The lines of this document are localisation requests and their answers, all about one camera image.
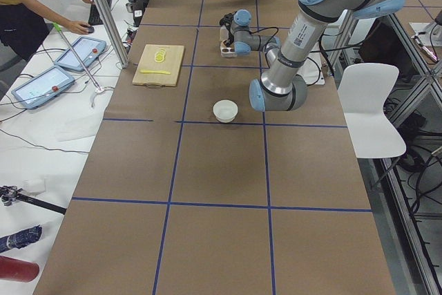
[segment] person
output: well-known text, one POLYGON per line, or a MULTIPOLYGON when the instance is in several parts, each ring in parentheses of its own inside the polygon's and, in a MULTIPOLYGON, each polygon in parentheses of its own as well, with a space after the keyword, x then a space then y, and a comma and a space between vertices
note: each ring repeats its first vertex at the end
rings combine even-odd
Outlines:
MULTIPOLYGON (((93 3, 93 0, 82 1, 93 3)), ((0 41, 21 58, 29 60, 49 34, 44 18, 73 33, 88 33, 88 23, 71 21, 38 0, 0 0, 0 41)))

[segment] tablet screen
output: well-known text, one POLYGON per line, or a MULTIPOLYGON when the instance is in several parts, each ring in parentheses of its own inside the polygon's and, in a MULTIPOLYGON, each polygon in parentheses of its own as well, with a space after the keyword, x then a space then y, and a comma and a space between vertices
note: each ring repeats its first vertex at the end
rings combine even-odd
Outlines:
POLYGON ((29 84, 17 89, 15 93, 24 103, 31 104, 35 102, 37 98, 43 97, 52 91, 53 86, 61 88, 61 84, 67 79, 68 77, 58 68, 53 68, 45 72, 44 75, 33 79, 29 84))
MULTIPOLYGON (((89 54, 92 53, 92 50, 94 48, 97 48, 100 44, 100 41, 95 41, 93 39, 89 38, 80 38, 77 43, 75 43, 74 50, 79 55, 80 59, 85 62, 86 58, 89 56, 89 54)), ((80 63, 78 62, 77 58, 74 56, 72 51, 68 51, 63 57, 57 60, 57 63, 61 66, 71 66, 71 67, 78 67, 80 66, 80 63)))

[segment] tablet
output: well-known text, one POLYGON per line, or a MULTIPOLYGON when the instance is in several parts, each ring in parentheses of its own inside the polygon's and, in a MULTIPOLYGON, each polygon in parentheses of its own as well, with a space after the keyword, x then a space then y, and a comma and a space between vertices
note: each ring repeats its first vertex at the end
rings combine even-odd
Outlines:
POLYGON ((53 66, 12 91, 24 108, 37 108, 69 89, 75 82, 63 68, 53 66))
MULTIPOLYGON (((79 55, 86 67, 89 67, 106 48, 106 42, 99 39, 80 36, 72 44, 75 52, 79 55)), ((82 72, 83 67, 70 49, 64 51, 56 60, 54 65, 75 72, 82 72)))

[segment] wooden cutting board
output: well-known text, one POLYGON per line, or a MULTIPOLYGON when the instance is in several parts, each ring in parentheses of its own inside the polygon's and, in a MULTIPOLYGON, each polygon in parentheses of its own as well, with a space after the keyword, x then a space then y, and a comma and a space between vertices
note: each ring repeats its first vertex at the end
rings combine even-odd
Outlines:
POLYGON ((183 45, 146 44, 132 84, 177 86, 183 55, 183 45))

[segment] keyboard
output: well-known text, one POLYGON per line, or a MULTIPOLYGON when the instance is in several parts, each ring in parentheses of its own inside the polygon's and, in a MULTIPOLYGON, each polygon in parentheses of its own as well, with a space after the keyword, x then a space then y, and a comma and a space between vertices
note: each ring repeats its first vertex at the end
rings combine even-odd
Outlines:
MULTIPOLYGON (((112 6, 112 0, 106 0, 106 2, 109 5, 109 8, 112 6)), ((96 5, 90 5, 90 12, 89 12, 89 20, 88 23, 91 26, 98 26, 99 24, 103 24, 103 21, 99 17, 98 8, 96 5)))

